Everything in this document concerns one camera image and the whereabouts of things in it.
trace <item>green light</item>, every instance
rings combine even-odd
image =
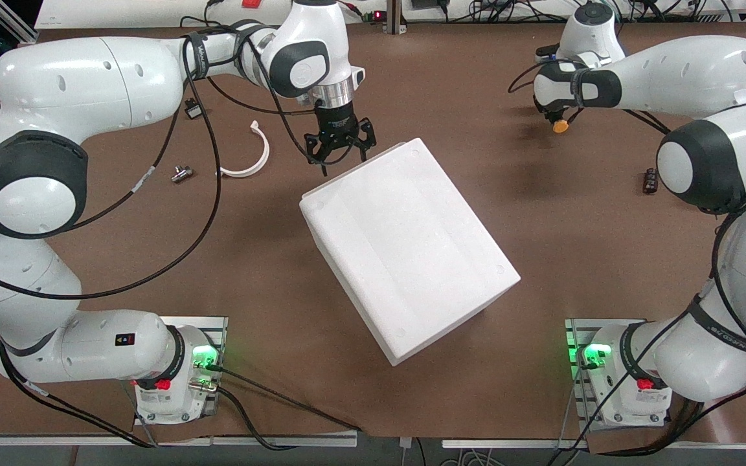
[[[588,366],[593,368],[600,368],[605,365],[605,358],[612,353],[612,347],[610,345],[598,345],[598,343],[592,343],[588,347],[583,349],[583,359],[586,360]]]
[[[205,368],[217,362],[218,352],[210,345],[203,345],[192,349],[192,363],[196,368]]]

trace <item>orange cap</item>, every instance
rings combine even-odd
[[[569,122],[565,119],[559,119],[551,126],[551,130],[555,133],[564,133],[566,129],[569,129]]]

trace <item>white plastic hook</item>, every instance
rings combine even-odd
[[[220,172],[222,174],[235,178],[245,178],[256,174],[258,170],[263,168],[266,164],[267,160],[269,159],[269,141],[267,141],[267,137],[264,135],[264,132],[261,131],[260,128],[258,128],[257,120],[252,121],[252,124],[249,125],[249,129],[252,129],[252,132],[255,133],[255,135],[261,136],[261,139],[264,140],[264,153],[261,154],[261,158],[258,159],[258,162],[255,162],[255,165],[252,165],[252,167],[237,172],[221,167]]]

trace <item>white box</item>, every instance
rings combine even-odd
[[[313,189],[300,206],[393,366],[520,281],[421,139]]]

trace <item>brown tabletop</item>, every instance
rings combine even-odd
[[[246,179],[225,179],[209,236],[183,263],[130,292],[81,309],[142,309],[160,315],[226,315],[228,368],[275,387],[373,436],[554,439],[571,385],[566,318],[660,319],[680,313],[710,269],[716,218],[666,191],[640,193],[654,166],[659,133],[618,110],[589,109],[555,135],[530,91],[509,96],[510,80],[562,26],[412,25],[402,36],[350,27],[350,58],[367,68],[356,113],[369,117],[379,145],[421,138],[522,276],[488,309],[396,368],[313,244],[301,195],[323,183],[296,153],[279,118],[242,109],[208,83],[199,91],[215,125],[224,166],[245,168],[260,154],[249,132],[257,118],[272,154]],[[48,30],[43,38],[177,36],[174,30]],[[696,34],[746,38],[744,24],[627,25],[626,50]],[[272,107],[266,91],[220,77],[251,104]],[[660,115],[669,125],[685,118]],[[311,116],[293,130],[316,132]],[[146,171],[168,123],[89,139],[86,215],[121,197]],[[172,167],[198,174],[181,185]],[[335,175],[358,164],[356,153]],[[177,123],[161,168],[130,201],[51,245],[92,292],[156,271],[199,232],[214,195],[214,162],[201,119]],[[132,407],[116,381],[49,386],[68,401],[130,425]],[[242,387],[242,401],[266,434],[313,434],[341,427]],[[27,400],[0,377],[0,434],[91,432],[88,425]],[[236,411],[180,427],[160,439],[243,434]],[[577,436],[574,423],[568,436]],[[592,436],[595,449],[646,442],[657,431]],[[746,397],[693,428],[687,439],[746,443]]]

